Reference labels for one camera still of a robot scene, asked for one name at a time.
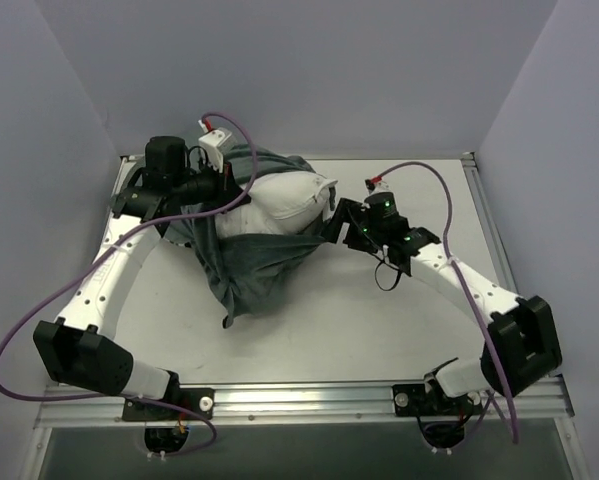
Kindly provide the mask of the white pillow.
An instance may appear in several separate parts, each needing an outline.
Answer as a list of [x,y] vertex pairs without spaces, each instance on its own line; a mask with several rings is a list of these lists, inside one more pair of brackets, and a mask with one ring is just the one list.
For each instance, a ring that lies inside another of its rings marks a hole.
[[248,204],[214,217],[217,236],[298,234],[331,209],[337,183],[306,171],[265,175],[254,182]]

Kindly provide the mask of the grey green pillowcase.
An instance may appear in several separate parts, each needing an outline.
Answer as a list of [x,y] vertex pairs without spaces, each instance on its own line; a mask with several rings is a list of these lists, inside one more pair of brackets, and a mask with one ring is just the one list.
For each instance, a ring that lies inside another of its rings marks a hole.
[[[231,148],[225,158],[232,164],[239,186],[248,191],[257,179],[268,174],[317,173],[301,157],[280,157],[264,148],[251,151],[244,144]],[[172,244],[193,249],[211,292],[225,308],[222,326],[228,328],[239,316],[268,312],[283,302],[290,276],[323,244],[322,231],[335,203],[336,186],[330,198],[331,209],[324,218],[298,234],[246,234],[219,239],[213,216],[175,222],[165,237]]]

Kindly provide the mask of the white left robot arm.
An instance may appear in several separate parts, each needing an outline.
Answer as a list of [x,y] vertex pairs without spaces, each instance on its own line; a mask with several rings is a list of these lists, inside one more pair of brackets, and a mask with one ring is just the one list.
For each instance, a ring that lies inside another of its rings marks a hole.
[[98,394],[145,398],[158,419],[181,405],[175,373],[134,358],[114,338],[127,296],[143,263],[182,207],[210,203],[233,208],[248,202],[225,157],[236,143],[225,128],[198,140],[196,169],[191,148],[174,136],[157,136],[145,146],[136,169],[113,198],[107,231],[92,271],[52,322],[41,321],[34,344],[50,378]]

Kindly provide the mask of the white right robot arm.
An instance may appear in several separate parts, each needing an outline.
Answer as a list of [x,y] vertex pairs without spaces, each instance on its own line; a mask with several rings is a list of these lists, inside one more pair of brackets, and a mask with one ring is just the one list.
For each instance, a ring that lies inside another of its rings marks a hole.
[[398,213],[393,194],[374,193],[362,202],[341,199],[324,236],[429,286],[485,330],[478,357],[452,359],[432,371],[422,390],[432,411],[446,412],[460,396],[478,390],[516,396],[561,366],[548,302],[523,298],[452,256],[440,237]]

